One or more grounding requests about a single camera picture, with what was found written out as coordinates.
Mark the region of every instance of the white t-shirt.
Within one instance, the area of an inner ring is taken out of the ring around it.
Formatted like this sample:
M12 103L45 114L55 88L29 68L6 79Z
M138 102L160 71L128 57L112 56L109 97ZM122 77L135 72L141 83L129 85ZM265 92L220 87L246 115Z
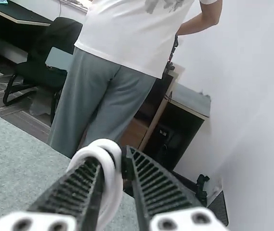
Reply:
M200 0L211 4L217 0ZM194 0L93 0L76 47L162 78L175 34Z

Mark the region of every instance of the chair backrest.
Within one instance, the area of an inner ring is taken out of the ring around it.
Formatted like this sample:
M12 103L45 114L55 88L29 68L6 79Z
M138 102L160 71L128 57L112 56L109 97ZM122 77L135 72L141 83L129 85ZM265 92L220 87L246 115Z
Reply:
M27 60L45 63L52 47L72 54L81 29L82 24L73 19L56 18L36 40Z

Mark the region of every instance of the chair base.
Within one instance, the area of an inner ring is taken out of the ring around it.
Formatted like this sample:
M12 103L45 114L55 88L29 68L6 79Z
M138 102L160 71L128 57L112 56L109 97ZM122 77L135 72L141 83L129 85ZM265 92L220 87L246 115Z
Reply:
M4 91L4 96L3 96L3 103L5 106L9 106L12 105L13 103L19 102L20 100L28 97L29 95L32 95L34 93L36 93L35 90L29 91L21 96L18 96L10 101L8 101L8 96L12 93L21 91L21 90L25 90L25 89L29 89L29 88L33 88L36 85L35 84L18 84L16 86L13 86L13 82L15 81L15 79L17 78L17 75L13 75L10 79L10 81L8 82L8 85Z

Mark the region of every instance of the person's arm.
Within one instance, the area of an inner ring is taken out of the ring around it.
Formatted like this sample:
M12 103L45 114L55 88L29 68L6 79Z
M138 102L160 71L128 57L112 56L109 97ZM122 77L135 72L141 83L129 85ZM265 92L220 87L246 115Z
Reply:
M205 0L200 1L202 13L183 23L177 35L189 35L200 32L211 26L217 25L222 13L222 0L217 0L212 4L204 4Z

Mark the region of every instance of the chair leg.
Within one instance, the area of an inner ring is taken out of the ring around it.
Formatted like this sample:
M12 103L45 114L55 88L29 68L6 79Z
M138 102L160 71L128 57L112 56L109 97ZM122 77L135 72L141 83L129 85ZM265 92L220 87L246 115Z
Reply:
M13 82L15 81L16 78L17 78L17 74L14 74L10 78L10 81L8 82L7 87L4 91L5 93L4 93L4 96L3 96L3 103L4 103L5 106L9 106L9 105L12 104L11 102L8 102L7 99L8 99L8 96L10 95L10 93L11 93Z
M8 96L9 96L10 94L15 93L15 92L20 91L20 90L25 90L25 89L28 89L28 88L35 87L34 84L33 84L33 85L29 85L29 84L28 84L28 85L19 84L19 85L17 85L17 86L13 86L13 82L15 81L16 78L17 78L17 74L14 74L14 75L11 77L10 81L8 82L7 87L6 87L5 91L4 91L3 103L4 103L5 106L12 105L13 103L18 102L18 101L20 101L20 100L22 100L22 99L28 97L28 96L31 95L31 94L36 93L35 90L32 90L32 91L29 91L29 92L27 92L27 93L21 95L21 96L18 96L18 97L16 97L16 98L12 99L12 100L10 100L10 101L7 101Z
M60 91L57 91L51 101L51 111L50 111L50 122L53 123L54 117L55 117L55 110L56 110L56 103L60 99Z

